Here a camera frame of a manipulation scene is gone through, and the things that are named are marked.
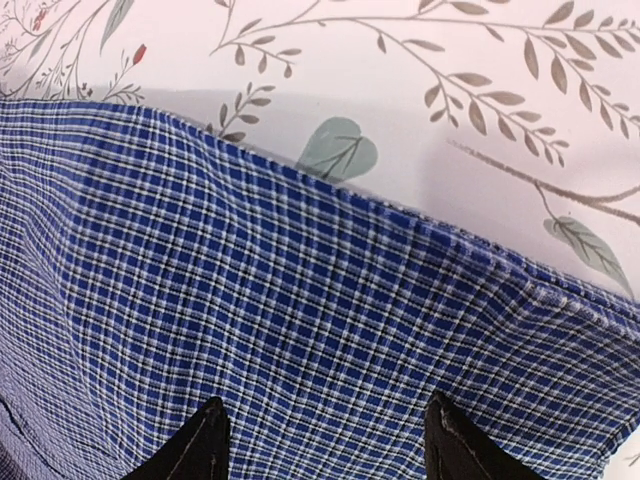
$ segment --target blue checkered cloth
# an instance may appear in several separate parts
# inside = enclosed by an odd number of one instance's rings
[[[596,479],[638,424],[639,324],[619,297],[172,115],[0,102],[16,478],[120,478],[219,395],[232,479],[423,480],[438,388],[547,479]]]

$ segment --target dark blue fabric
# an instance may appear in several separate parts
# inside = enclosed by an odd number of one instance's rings
[[[33,479],[119,478],[213,395],[233,479],[424,479],[436,387],[549,480],[638,423],[635,305],[152,109],[0,102],[0,292]]]

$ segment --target black object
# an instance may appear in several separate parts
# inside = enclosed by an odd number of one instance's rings
[[[122,480],[228,480],[230,427],[222,400],[211,398]]]
[[[495,444],[443,393],[425,416],[428,480],[544,480]]]

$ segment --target cloth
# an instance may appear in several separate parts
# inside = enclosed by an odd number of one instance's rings
[[[636,305],[169,114],[2,101],[0,193],[28,478],[121,478],[212,396],[232,479],[422,480],[435,389],[548,480],[638,424]]]

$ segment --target floral pattern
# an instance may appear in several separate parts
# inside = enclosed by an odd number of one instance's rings
[[[327,181],[640,293],[634,2],[0,4],[6,99],[171,110]],[[640,471],[636,437],[608,478]]]

